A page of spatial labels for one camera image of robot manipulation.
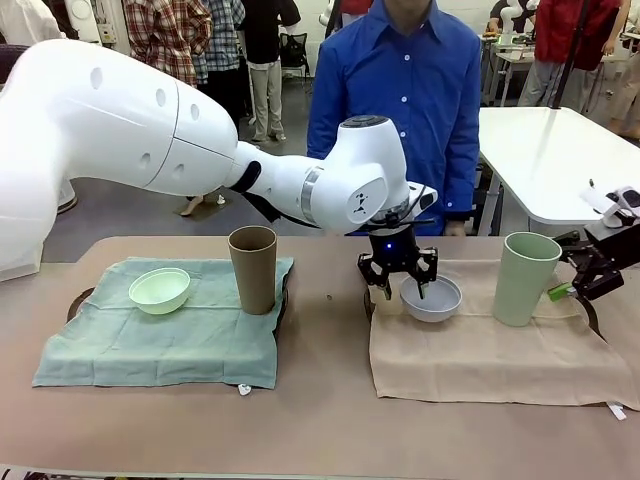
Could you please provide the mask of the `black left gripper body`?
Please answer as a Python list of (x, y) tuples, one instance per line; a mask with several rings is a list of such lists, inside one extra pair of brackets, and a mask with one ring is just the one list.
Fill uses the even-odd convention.
[(384, 272), (410, 273), (416, 267), (419, 248), (412, 225), (373, 231), (369, 240), (373, 263)]

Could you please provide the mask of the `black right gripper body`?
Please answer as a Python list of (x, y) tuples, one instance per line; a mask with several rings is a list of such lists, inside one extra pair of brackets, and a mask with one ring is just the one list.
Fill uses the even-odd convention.
[(610, 228), (602, 220), (584, 226), (591, 244), (589, 269), (624, 270), (639, 263), (639, 220), (619, 228)]

